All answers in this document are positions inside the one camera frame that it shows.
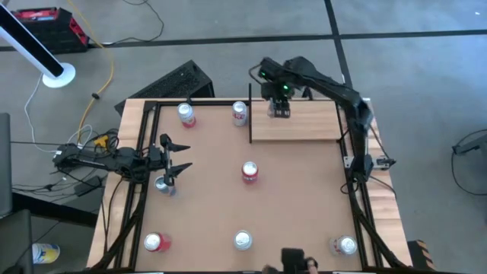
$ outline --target metal clamp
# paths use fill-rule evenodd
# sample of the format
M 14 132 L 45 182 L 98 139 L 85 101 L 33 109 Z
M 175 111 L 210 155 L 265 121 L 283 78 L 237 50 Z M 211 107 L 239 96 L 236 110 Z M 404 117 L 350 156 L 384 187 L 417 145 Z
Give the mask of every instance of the metal clamp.
M 353 162 L 353 156 L 343 157 L 343 164 L 345 168 L 350 168 Z M 374 163 L 374 170 L 388 170 L 396 160 L 387 158 L 386 156 L 380 156 L 378 158 L 372 158 L 372 163 Z

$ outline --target can lid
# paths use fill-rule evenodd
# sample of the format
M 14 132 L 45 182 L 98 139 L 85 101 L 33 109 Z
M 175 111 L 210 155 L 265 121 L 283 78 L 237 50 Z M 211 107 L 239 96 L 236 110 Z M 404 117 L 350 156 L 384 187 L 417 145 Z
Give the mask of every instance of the can lid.
M 188 114 L 191 111 L 191 106 L 187 103 L 182 103 L 177 106 L 177 111 L 181 114 Z
M 245 111 L 246 106 L 245 106 L 245 103 L 244 102 L 237 101 L 237 102 L 234 103 L 233 108 L 234 108 L 235 111 L 237 111 L 239 113 L 239 112 Z
M 246 175 L 254 175 L 257 173 L 257 165 L 256 163 L 249 161 L 243 164 L 242 170 Z
M 347 254 L 353 254 L 357 250 L 357 244 L 352 237 L 344 237 L 341 240 L 340 247 Z
M 145 249 L 149 251 L 156 250 L 160 244 L 161 244 L 161 237 L 159 236 L 159 234 L 155 232 L 150 233 L 149 235 L 147 235 L 147 237 L 145 237 L 144 246 Z
M 159 176 L 155 178 L 155 187 L 158 189 L 163 189 L 167 187 L 167 184 L 164 182 L 164 176 Z
M 250 243 L 250 235 L 246 231 L 238 231 L 235 235 L 235 244 L 239 247 L 246 247 Z

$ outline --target red and white soda can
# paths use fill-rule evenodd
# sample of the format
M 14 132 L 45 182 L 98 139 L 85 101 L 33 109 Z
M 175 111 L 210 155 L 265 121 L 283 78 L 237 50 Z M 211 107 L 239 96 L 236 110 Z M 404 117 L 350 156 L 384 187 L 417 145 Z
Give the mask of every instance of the red and white soda can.
M 193 112 L 193 108 L 187 104 L 182 103 L 177 106 L 177 115 L 180 117 L 183 126 L 186 128 L 192 128 L 196 124 L 196 117 Z
M 145 249 L 149 252 L 162 252 L 169 249 L 172 243 L 171 238 L 167 234 L 159 232 L 149 233 L 144 240 Z
M 251 184 L 257 181 L 259 168 L 256 163 L 248 161 L 242 166 L 242 179 L 244 183 Z
M 231 107 L 235 126 L 244 126 L 247 122 L 247 106 L 242 101 L 237 101 Z

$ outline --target wooden board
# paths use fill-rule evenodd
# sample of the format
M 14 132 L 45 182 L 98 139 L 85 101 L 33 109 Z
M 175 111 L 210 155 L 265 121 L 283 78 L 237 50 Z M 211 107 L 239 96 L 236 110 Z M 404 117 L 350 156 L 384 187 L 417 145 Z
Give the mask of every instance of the wooden board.
M 154 187 L 164 172 L 152 174 L 142 237 L 168 233 L 173 246 L 150 253 L 141 243 L 136 270 L 259 271 L 266 264 L 281 269 L 283 247 L 303 248 L 322 270 L 360 269 L 358 254 L 335 257 L 329 250 L 330 238 L 354 234 L 349 198 L 339 194 L 345 177 L 335 141 L 250 144 L 248 128 L 232 123 L 230 106 L 193 109 L 197 123 L 191 129 L 179 122 L 176 107 L 161 110 L 158 135 L 191 146 L 172 153 L 173 164 L 193 165 L 178 176 L 175 197 Z M 252 186 L 241 179 L 246 161 L 259 166 Z M 242 229 L 253 236 L 247 251 L 233 245 Z
M 165 101 L 183 101 L 181 99 L 163 99 Z M 246 100 L 246 98 L 196 98 L 195 100 Z M 317 104 L 322 104 L 322 101 L 316 101 Z M 120 130 L 119 130 L 119 137 L 121 138 L 119 146 L 131 146 L 135 147 L 136 139 L 138 135 L 138 129 L 140 127 L 140 121 L 142 117 L 142 108 L 144 105 L 143 99 L 130 99 L 126 102 L 126 110 L 122 117 L 122 122 L 120 123 Z M 329 110 L 329 114 L 331 115 L 334 113 L 336 115 L 336 110 Z M 146 139 L 148 141 L 148 134 L 150 130 L 146 132 Z M 371 140 L 369 143 L 371 147 L 371 153 L 379 154 L 377 150 L 377 144 L 374 144 L 374 141 Z M 383 172 L 382 174 L 374 174 L 377 178 L 381 178 L 387 183 L 390 183 L 390 176 L 388 172 Z M 103 196 L 105 209 L 107 210 L 108 202 L 110 201 L 110 197 L 113 194 L 113 189 L 115 185 L 118 183 L 119 177 L 115 174 L 110 174 L 107 179 L 107 185 L 105 189 L 105 193 Z M 402 260 L 404 263 L 410 265 L 411 259 L 409 256 L 409 251 L 407 250 L 407 243 L 406 238 L 404 237 L 403 226 L 400 221 L 399 211 L 397 209 L 397 204 L 395 203 L 395 199 L 393 199 L 393 194 L 389 191 L 384 189 L 382 186 L 373 183 L 372 181 L 368 184 L 369 187 L 369 196 L 371 197 L 371 202 L 373 205 L 374 211 L 374 219 L 376 224 L 376 229 L 378 233 L 383 237 L 386 241 L 389 248 L 397 255 L 397 257 Z M 110 217 L 110 229 L 108 231 L 108 241 L 109 245 L 115 240 L 116 236 L 119 233 L 120 223 L 122 221 L 123 216 L 123 207 L 125 205 L 126 195 L 127 195 L 127 184 L 122 183 L 115 193 L 112 205 L 112 216 Z M 137 203 L 138 194 L 135 194 L 135 201 L 134 206 Z M 97 227 L 95 228 L 93 242 L 91 245 L 91 251 L 88 257 L 87 266 L 93 266 L 95 263 L 103 255 L 103 220 L 101 215 L 98 218 Z M 122 266 L 128 265 L 128 258 L 129 258 L 129 248 L 131 247 L 132 243 L 132 235 L 127 237 L 126 241 L 126 252 L 124 252 L 123 263 Z M 370 242 L 366 242 L 366 251 L 368 254 L 369 264 L 373 265 L 372 260 L 372 252 L 370 248 Z M 320 262 L 320 269 L 322 269 L 323 263 Z
M 270 119 L 269 102 L 252 102 L 253 141 L 337 140 L 340 138 L 336 106 L 331 100 L 319 104 L 307 100 L 289 101 L 291 117 Z

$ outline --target yellow cable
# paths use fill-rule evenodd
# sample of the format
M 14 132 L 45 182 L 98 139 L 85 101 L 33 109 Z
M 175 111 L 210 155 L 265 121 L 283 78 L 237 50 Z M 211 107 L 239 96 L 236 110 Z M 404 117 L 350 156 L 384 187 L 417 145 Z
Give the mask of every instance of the yellow cable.
M 95 38 L 93 29 L 91 29 L 90 23 L 88 23 L 88 21 L 84 18 L 83 14 L 81 14 L 81 12 L 78 10 L 78 8 L 76 8 L 75 4 L 71 0 L 67 0 L 67 1 L 73 7 L 73 10 L 76 12 L 76 14 L 78 14 L 78 16 L 83 20 L 84 24 L 86 25 L 86 27 L 90 31 L 90 35 L 91 35 L 90 38 L 101 49 L 103 49 L 105 51 L 105 53 L 107 53 L 107 56 L 110 59 L 110 77 L 108 78 L 107 82 L 105 82 L 105 84 L 103 85 L 103 87 L 101 87 L 100 90 L 97 91 L 97 94 L 100 94 L 100 93 L 102 93 L 108 87 L 108 85 L 110 84 L 110 82 L 113 79 L 113 71 L 115 70 L 113 56 L 112 56 L 111 52 L 107 48 L 105 48 L 101 43 L 98 43 L 97 39 Z M 79 130 L 78 131 L 78 142 L 80 142 L 80 138 L 81 138 L 81 128 L 83 127 L 84 121 L 86 120 L 86 116 L 90 112 L 90 109 L 93 106 L 94 101 L 95 101 L 95 99 L 94 98 L 91 98 L 91 101 L 88 104 L 88 106 L 86 107 L 86 110 L 84 110 L 83 117 L 81 118 L 81 121 L 79 122 L 79 127 L 78 127 L 78 130 Z

